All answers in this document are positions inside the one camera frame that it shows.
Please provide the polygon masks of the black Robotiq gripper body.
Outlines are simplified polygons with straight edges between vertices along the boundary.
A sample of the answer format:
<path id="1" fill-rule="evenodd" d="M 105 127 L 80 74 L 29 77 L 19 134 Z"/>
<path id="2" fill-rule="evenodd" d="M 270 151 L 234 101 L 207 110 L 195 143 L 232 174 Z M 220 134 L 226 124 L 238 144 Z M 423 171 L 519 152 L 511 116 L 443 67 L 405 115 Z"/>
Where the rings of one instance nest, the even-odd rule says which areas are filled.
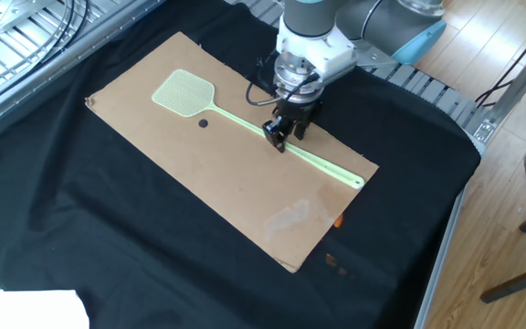
<path id="1" fill-rule="evenodd" d="M 322 101 L 307 103 L 280 101 L 272 112 L 274 119 L 280 118 L 285 124 L 309 126 L 322 109 Z"/>

